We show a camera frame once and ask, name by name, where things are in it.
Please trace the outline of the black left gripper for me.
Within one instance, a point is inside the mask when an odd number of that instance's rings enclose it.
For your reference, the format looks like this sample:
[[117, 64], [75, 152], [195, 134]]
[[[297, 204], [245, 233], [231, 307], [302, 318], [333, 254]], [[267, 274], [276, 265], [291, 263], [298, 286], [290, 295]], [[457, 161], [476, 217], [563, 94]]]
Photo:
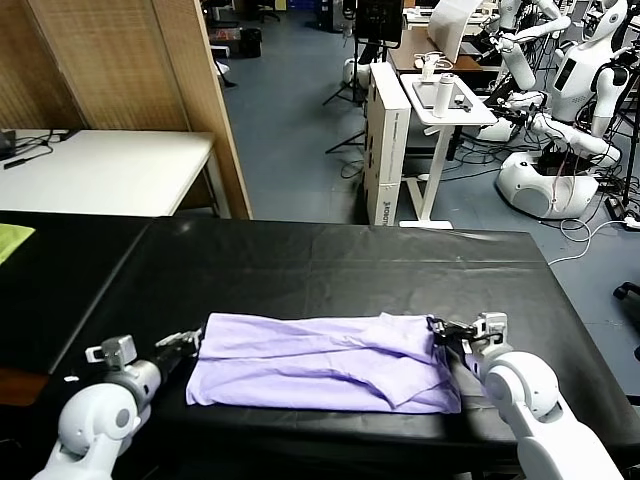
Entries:
[[198, 328], [166, 336], [155, 343], [151, 362], [161, 374], [171, 374], [184, 359], [198, 354], [196, 346], [200, 345], [202, 334], [202, 329]]

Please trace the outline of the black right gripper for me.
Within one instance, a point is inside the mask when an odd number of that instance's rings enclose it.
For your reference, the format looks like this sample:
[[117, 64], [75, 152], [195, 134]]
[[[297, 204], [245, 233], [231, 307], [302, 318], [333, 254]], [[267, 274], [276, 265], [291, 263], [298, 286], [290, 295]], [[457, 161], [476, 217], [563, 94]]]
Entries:
[[455, 359], [474, 376], [480, 375], [480, 364], [473, 345], [480, 340], [474, 325], [457, 321], [446, 321], [427, 315], [429, 330], [434, 333], [434, 343], [444, 347]]

